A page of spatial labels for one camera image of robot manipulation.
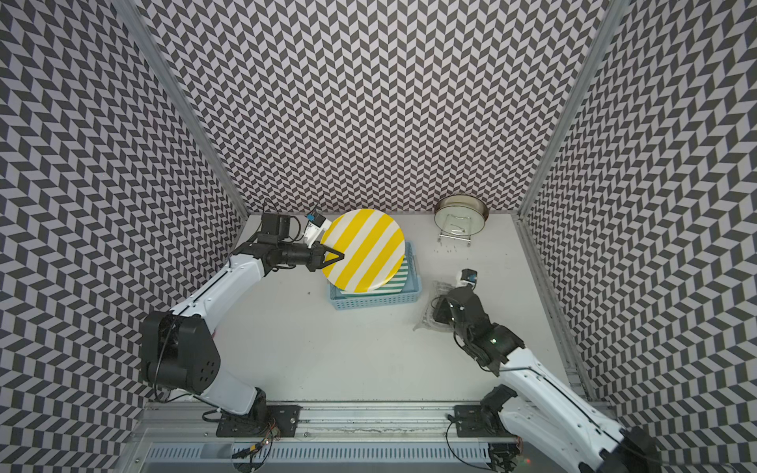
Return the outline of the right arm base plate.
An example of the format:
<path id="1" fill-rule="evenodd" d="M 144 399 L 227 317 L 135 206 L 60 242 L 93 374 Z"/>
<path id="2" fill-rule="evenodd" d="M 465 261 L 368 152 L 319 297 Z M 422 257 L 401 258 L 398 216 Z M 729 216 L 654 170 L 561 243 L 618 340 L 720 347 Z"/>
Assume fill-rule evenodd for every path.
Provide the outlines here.
<path id="1" fill-rule="evenodd" d="M 458 438 L 514 439 L 498 413 L 480 404 L 462 404 L 453 408 L 453 429 Z"/>

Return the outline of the green striped plate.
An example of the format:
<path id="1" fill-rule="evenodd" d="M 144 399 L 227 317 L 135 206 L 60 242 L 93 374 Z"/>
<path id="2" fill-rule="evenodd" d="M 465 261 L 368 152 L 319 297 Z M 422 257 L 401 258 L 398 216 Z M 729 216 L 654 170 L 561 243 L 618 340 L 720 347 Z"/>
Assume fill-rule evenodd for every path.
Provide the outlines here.
<path id="1" fill-rule="evenodd" d="M 408 257 L 404 256 L 400 266 L 398 266 L 398 270 L 396 274 L 394 274 L 394 276 L 392 276 L 392 279 L 388 280 L 383 286 L 366 291 L 365 293 L 344 292 L 339 289 L 336 290 L 336 293 L 339 296 L 347 297 L 347 298 L 374 297 L 374 296 L 382 296 L 382 295 L 389 295 L 389 294 L 397 294 L 397 293 L 400 293 L 404 289 L 407 283 L 408 277 L 409 277 L 409 262 L 408 262 Z"/>

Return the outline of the light blue plastic basket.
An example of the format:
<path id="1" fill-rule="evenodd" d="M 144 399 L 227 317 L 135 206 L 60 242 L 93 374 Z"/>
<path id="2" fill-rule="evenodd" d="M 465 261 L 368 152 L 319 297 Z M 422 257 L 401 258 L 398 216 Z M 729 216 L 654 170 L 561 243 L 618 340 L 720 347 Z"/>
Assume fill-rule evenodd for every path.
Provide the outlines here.
<path id="1" fill-rule="evenodd" d="M 398 292 L 390 294 L 378 291 L 355 296 L 348 295 L 347 293 L 338 290 L 332 284 L 328 284 L 326 294 L 329 303 L 331 303 L 337 311 L 416 303 L 422 293 L 422 279 L 418 271 L 414 245 L 412 242 L 408 242 L 405 247 L 405 258 L 404 262 L 402 262 L 402 266 L 400 266 L 400 273 L 402 273 L 406 279 Z"/>

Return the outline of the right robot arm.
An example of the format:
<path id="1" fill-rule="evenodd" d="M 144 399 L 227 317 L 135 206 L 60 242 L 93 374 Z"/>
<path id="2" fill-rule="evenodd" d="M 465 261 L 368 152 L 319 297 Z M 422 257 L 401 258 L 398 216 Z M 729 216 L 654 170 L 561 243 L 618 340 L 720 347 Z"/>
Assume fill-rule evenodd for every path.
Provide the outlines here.
<path id="1" fill-rule="evenodd" d="M 641 428 L 627 428 L 563 384 L 526 343 L 490 320 L 470 286 L 433 303 L 433 319 L 451 327 L 453 340 L 501 384 L 490 409 L 504 430 L 522 438 L 567 472 L 660 472 L 660 452 Z"/>

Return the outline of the aluminium front rail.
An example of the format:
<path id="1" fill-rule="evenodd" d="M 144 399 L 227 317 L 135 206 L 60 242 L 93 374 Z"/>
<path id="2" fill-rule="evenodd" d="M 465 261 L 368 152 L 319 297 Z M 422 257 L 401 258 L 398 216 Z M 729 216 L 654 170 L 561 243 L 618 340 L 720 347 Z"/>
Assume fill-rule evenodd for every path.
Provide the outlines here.
<path id="1" fill-rule="evenodd" d="M 442 402 L 305 402 L 275 401 L 267 408 L 284 441 L 441 441 L 457 401 Z M 246 441 L 267 428 L 225 416 L 199 402 L 150 403 L 136 430 L 138 441 Z"/>

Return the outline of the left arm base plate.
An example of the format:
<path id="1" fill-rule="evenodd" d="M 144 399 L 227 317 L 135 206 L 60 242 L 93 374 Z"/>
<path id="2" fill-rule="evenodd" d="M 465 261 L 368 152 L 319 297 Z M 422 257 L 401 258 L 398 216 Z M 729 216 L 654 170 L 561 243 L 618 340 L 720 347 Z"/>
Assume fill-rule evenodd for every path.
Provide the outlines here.
<path id="1" fill-rule="evenodd" d="M 246 415 L 224 412 L 216 429 L 216 437 L 259 438 L 272 428 L 276 438 L 293 438 L 299 426 L 301 412 L 302 407 L 297 404 L 269 405 Z"/>

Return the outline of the yellow striped plate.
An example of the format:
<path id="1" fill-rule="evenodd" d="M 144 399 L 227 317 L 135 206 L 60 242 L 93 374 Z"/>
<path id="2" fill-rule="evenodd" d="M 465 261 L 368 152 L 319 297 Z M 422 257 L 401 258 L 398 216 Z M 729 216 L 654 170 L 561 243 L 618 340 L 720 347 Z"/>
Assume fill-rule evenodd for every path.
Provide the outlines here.
<path id="1" fill-rule="evenodd" d="M 344 253 L 341 262 L 323 269 L 328 283 L 356 293 L 376 289 L 392 279 L 407 244 L 396 220 L 373 209 L 339 216 L 323 234 L 321 243 Z"/>

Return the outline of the round metal dish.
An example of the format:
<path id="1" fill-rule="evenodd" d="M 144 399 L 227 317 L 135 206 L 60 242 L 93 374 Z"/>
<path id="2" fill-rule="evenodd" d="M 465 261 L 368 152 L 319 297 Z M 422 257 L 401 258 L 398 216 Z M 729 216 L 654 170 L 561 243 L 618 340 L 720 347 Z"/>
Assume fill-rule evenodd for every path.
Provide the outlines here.
<path id="1" fill-rule="evenodd" d="M 434 209 L 434 222 L 440 229 L 447 215 L 471 218 L 471 236 L 480 233 L 489 218 L 489 207 L 479 198 L 455 194 L 441 199 Z"/>

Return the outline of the grey striped cloth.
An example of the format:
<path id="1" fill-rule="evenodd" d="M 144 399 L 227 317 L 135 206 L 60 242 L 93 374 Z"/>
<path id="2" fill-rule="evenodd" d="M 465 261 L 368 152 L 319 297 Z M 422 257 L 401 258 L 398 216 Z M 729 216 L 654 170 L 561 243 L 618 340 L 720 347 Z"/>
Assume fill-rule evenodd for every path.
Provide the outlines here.
<path id="1" fill-rule="evenodd" d="M 441 333 L 451 333 L 453 327 L 447 322 L 439 322 L 434 319 L 434 313 L 442 297 L 447 295 L 453 289 L 453 285 L 444 281 L 435 280 L 431 286 L 431 293 L 428 303 L 421 315 L 419 321 L 413 327 L 414 331 L 425 329 Z"/>

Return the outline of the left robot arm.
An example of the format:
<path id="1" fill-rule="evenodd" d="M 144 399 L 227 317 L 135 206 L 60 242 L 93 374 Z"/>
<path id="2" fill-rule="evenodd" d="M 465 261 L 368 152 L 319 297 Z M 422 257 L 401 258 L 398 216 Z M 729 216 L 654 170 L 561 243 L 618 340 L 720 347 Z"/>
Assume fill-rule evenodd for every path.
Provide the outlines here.
<path id="1" fill-rule="evenodd" d="M 214 341 L 221 320 L 268 274 L 299 265 L 321 271 L 344 253 L 321 237 L 332 225 L 313 210 L 301 238 L 290 236 L 289 215 L 264 213 L 259 229 L 234 249 L 227 263 L 195 293 L 167 311 L 153 311 L 140 324 L 140 378 L 151 388 L 181 389 L 227 413 L 246 416 L 263 392 L 222 365 Z"/>

